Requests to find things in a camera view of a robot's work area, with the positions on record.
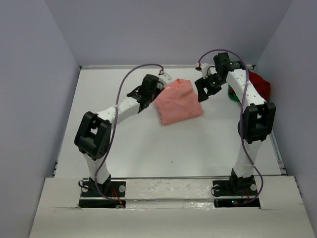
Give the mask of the green t shirt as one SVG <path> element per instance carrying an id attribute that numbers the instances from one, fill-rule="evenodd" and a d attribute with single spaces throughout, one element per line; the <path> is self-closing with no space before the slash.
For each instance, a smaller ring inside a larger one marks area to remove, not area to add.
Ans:
<path id="1" fill-rule="evenodd" d="M 228 85 L 228 97 L 229 97 L 229 99 L 231 99 L 232 101 L 234 101 L 234 102 L 239 102 L 239 103 L 240 103 L 239 98 L 237 97 L 235 91 L 233 90 L 233 88 L 232 88 L 230 85 Z"/>

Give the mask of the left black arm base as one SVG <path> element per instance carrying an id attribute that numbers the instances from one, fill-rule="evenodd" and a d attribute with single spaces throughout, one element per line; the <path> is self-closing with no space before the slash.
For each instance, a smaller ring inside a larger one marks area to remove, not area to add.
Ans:
<path id="1" fill-rule="evenodd" d="M 95 183 L 88 179 L 78 182 L 81 188 L 78 206 L 80 208 L 121 209 L 126 206 L 126 181 L 113 180 L 105 195 L 101 195 L 94 187 Z"/>

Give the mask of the pink t shirt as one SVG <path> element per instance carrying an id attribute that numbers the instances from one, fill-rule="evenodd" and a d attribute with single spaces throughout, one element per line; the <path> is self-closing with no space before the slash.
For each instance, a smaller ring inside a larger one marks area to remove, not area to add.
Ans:
<path id="1" fill-rule="evenodd" d="M 190 80 L 176 79 L 167 84 L 154 100 L 162 125 L 177 123 L 203 114 Z"/>

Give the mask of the white foam front panel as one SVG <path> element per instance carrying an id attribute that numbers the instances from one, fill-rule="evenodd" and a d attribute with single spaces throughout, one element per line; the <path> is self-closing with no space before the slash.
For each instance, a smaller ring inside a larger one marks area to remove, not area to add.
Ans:
<path id="1" fill-rule="evenodd" d="M 32 238 L 312 238 L 293 177 L 266 177 L 259 207 L 216 208 L 211 179 L 129 179 L 125 208 L 81 208 L 75 178 L 48 178 Z"/>

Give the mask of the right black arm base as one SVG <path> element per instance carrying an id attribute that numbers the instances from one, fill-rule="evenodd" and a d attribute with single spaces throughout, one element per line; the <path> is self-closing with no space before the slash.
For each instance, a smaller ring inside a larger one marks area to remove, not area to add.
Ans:
<path id="1" fill-rule="evenodd" d="M 257 207 L 260 208 L 260 200 L 253 198 L 257 195 L 255 180 L 249 185 L 244 185 L 238 190 L 230 187 L 229 180 L 214 180 L 211 194 L 214 197 L 215 208 Z"/>

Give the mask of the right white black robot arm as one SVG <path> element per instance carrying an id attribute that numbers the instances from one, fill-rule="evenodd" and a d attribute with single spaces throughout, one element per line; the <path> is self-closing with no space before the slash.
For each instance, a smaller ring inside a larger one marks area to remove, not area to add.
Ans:
<path id="1" fill-rule="evenodd" d="M 254 178 L 259 169 L 255 165 L 262 143 L 271 134 L 276 106 L 267 102 L 251 83 L 250 71 L 241 59 L 232 61 L 229 51 L 217 50 L 214 64 L 196 64 L 196 70 L 202 76 L 195 81 L 199 102 L 206 101 L 217 94 L 224 84 L 233 89 L 240 102 L 238 134 L 241 147 L 237 161 L 228 180 L 215 180 L 211 193 L 215 197 L 239 196 L 250 194 L 257 197 L 261 188 L 257 188 Z"/>

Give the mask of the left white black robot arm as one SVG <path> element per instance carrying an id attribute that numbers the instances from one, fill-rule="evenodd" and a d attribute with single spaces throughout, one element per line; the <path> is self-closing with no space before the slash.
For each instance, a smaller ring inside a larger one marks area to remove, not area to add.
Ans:
<path id="1" fill-rule="evenodd" d="M 105 157 L 113 143 L 116 126 L 146 109 L 170 82 L 171 77 L 166 72 L 147 74 L 142 84 L 122 101 L 99 113 L 88 111 L 83 115 L 74 144 L 86 159 L 90 172 L 89 188 L 97 195 L 105 196 L 109 192 L 111 175 Z"/>

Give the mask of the red t shirt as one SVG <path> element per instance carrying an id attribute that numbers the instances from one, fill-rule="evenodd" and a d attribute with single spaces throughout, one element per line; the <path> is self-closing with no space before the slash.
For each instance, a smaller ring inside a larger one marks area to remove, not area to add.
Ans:
<path id="1" fill-rule="evenodd" d="M 270 83 L 251 71 L 249 71 L 249 80 L 260 96 L 268 102 L 271 93 Z"/>

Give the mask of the aluminium back table rail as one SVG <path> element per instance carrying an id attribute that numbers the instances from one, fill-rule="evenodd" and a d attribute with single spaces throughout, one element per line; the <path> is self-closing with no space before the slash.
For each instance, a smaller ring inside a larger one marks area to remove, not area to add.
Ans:
<path id="1" fill-rule="evenodd" d="M 197 65 L 195 64 L 163 64 L 162 65 L 164 69 L 170 69 L 170 68 L 193 68 L 195 69 Z M 132 69 L 136 67 L 136 65 L 82 65 L 79 66 L 81 70 L 85 69 Z"/>

